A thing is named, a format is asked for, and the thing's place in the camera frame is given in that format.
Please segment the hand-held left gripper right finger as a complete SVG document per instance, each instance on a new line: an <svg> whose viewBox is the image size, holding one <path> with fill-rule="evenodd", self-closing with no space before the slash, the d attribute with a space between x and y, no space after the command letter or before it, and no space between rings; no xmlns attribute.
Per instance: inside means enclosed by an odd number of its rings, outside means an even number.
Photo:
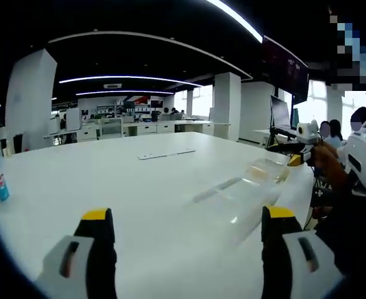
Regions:
<svg viewBox="0 0 366 299"><path fill-rule="evenodd" d="M261 241L262 298L331 298L345 279L333 251L285 207L263 206Z"/></svg>

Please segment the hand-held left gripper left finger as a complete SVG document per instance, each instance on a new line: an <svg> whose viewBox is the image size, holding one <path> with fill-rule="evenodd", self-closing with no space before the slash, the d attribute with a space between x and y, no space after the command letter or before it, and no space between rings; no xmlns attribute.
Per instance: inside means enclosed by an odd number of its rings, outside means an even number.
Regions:
<svg viewBox="0 0 366 299"><path fill-rule="evenodd" d="M116 298L116 263L112 211L91 210L44 257L35 285L47 298Z"/></svg>

